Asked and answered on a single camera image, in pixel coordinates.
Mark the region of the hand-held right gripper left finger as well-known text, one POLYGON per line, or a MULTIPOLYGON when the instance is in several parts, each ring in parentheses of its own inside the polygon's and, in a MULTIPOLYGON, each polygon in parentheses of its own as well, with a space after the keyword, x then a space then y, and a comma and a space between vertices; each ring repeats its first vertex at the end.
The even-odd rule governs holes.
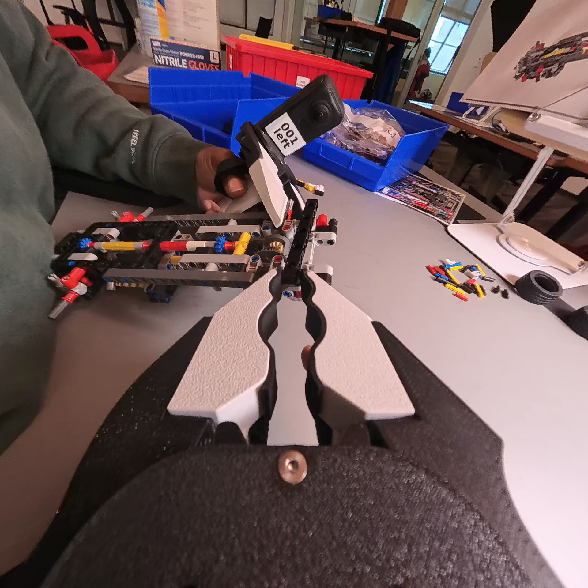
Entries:
POLYGON ((210 319, 167 410, 237 425, 244 437, 267 424, 276 403, 275 354, 281 271, 270 269, 210 319))

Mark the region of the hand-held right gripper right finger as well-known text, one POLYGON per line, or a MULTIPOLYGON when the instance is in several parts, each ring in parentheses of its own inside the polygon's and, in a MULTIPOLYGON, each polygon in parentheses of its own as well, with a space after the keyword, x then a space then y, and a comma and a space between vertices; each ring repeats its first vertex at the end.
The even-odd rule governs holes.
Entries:
POLYGON ((311 270, 300 276, 313 337, 306 400, 319 437, 366 422, 415 415, 371 318, 311 270))

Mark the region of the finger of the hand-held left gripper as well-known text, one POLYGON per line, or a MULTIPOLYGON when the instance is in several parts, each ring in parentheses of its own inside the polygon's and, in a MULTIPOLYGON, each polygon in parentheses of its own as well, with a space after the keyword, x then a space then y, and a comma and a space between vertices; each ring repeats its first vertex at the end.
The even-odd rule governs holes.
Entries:
POLYGON ((292 205, 290 206, 290 209, 292 209, 292 219, 300 220, 303 216, 306 202, 300 194, 298 186, 287 183, 285 185, 285 194, 288 200, 292 201, 292 205))
POLYGON ((262 155, 252 164, 247 164, 241 158, 223 161, 216 173, 217 190, 224 188, 225 177, 245 174, 245 168, 249 175, 246 193, 236 199, 225 197, 221 202, 222 210, 225 213, 241 213, 262 203, 273 225, 281 227, 288 216, 289 198, 278 176, 278 168, 270 156, 262 155))

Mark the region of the black lego liftarm beam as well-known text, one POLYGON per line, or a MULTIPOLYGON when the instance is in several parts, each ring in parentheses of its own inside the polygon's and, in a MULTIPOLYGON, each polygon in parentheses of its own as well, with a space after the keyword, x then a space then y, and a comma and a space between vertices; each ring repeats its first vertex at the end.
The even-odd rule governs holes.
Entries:
POLYGON ((281 273, 283 286, 296 286, 300 283, 300 273, 307 243, 312 233, 319 201, 310 198, 306 201, 304 210, 299 219, 297 231, 293 237, 285 266, 281 273))

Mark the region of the lego car chassis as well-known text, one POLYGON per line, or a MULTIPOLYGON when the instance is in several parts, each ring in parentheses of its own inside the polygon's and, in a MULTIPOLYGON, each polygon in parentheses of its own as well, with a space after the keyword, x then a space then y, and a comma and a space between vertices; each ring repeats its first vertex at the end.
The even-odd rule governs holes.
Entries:
MULTIPOLYGON (((56 319, 79 299, 99 291, 142 288, 149 300, 168 303, 180 286, 246 289, 270 269, 282 270, 299 220, 288 216, 275 227, 261 204, 253 211, 149 217, 125 212, 113 222, 70 232, 54 248, 51 282, 60 298, 48 314, 56 319)), ((316 265, 316 246, 334 246, 337 219, 318 214, 302 270, 332 283, 333 269, 316 265)), ((301 285, 283 286, 300 299, 301 285)))

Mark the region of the instruction booklet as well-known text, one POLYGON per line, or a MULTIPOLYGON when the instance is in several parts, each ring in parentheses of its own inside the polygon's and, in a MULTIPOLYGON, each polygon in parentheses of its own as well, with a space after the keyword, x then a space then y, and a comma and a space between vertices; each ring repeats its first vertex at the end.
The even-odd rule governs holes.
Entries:
POLYGON ((536 1, 464 99, 587 122, 587 1, 536 1))

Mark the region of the person's left forearm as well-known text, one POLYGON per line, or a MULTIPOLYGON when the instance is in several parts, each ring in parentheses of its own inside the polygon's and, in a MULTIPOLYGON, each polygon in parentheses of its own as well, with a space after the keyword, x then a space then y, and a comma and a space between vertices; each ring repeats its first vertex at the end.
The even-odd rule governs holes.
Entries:
POLYGON ((181 126, 131 106, 51 43, 36 51, 35 72, 43 74, 35 119, 54 164, 218 210, 203 195, 205 147, 181 126))

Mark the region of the plastic bag of lego parts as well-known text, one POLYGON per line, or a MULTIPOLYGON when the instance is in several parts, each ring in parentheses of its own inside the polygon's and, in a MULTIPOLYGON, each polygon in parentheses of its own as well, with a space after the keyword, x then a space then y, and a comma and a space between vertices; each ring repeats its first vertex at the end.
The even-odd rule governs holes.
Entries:
POLYGON ((321 138, 355 155, 384 165, 406 135, 397 119, 379 107, 344 104, 342 122, 321 138))

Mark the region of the pile of loose lego pieces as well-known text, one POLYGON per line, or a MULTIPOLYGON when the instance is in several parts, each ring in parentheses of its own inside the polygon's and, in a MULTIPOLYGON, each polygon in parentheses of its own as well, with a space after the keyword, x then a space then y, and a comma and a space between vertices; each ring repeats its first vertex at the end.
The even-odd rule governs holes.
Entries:
POLYGON ((511 291, 482 269, 478 263, 461 263, 445 259, 424 266, 431 279, 452 292, 452 296, 468 302, 485 299, 489 294, 510 299, 511 291))

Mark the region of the black rubber lego tire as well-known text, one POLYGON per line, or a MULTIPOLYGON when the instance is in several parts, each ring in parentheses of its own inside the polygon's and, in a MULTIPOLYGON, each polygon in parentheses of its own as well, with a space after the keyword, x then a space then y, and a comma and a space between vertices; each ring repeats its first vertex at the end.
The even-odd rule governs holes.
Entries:
POLYGON ((518 278, 514 288, 520 298, 533 305, 545 306, 559 299, 563 294, 560 282, 550 274, 532 270, 518 278))
POLYGON ((587 305, 573 310, 564 319, 563 322, 580 337, 588 340, 588 317, 587 305))

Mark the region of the person's left hand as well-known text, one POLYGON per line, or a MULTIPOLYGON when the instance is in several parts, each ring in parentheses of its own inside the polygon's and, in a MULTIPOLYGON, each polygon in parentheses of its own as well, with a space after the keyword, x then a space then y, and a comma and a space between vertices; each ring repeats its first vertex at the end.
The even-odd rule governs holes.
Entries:
MULTIPOLYGON (((221 213, 217 202, 222 194, 215 188, 217 168, 226 160, 238 160, 229 149, 209 146, 200 151, 196 157, 195 174, 198 184, 198 198, 205 214, 221 213)), ((247 191, 247 180, 244 176, 229 175, 224 179, 224 191, 227 197, 238 199, 247 191)))

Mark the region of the red storage bin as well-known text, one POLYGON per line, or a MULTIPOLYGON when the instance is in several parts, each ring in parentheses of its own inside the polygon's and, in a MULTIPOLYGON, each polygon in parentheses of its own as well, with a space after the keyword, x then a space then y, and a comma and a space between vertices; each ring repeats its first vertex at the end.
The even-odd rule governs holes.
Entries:
POLYGON ((321 75, 330 76, 342 99, 359 99, 373 73, 357 66, 295 49, 224 37, 228 70, 275 79, 298 88, 321 75))

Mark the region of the blue storage bin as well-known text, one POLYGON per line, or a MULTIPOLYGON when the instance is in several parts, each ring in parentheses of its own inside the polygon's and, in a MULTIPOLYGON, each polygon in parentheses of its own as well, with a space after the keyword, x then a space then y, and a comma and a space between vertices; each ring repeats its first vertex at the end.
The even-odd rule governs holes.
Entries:
POLYGON ((228 148, 236 155, 240 145, 236 139, 241 126, 258 123, 287 98, 218 99, 191 102, 164 102, 151 106, 152 114, 163 114, 182 125, 199 141, 228 148))
POLYGON ((376 100, 344 100, 351 108, 386 109, 394 116, 405 136, 385 164, 378 164, 358 154, 318 138, 303 149, 303 157, 317 166, 349 180, 371 192, 377 192, 404 177, 419 172, 443 139, 449 125, 420 114, 393 107, 376 100))
POLYGON ((149 100, 153 114, 197 101, 289 98, 300 90, 275 79, 240 71, 149 69, 149 100))
POLYGON ((478 121, 486 116, 489 107, 485 105, 470 104, 463 100, 464 94, 452 92, 446 109, 459 114, 462 118, 478 121))

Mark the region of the colourful sticker sheet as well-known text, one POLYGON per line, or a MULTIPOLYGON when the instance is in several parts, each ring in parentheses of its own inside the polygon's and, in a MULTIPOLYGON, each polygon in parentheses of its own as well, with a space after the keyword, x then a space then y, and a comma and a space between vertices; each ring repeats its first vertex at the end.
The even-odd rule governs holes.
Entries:
POLYGON ((452 224, 466 195, 432 182, 420 174, 408 175, 375 192, 390 201, 434 218, 441 224, 452 224))

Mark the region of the blue glove box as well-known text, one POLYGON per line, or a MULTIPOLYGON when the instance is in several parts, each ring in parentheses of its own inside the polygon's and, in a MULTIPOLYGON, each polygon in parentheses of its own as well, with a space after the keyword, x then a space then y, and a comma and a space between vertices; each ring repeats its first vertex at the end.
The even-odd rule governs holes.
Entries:
POLYGON ((155 66, 181 70, 221 70, 221 53, 194 43, 151 37, 155 66))

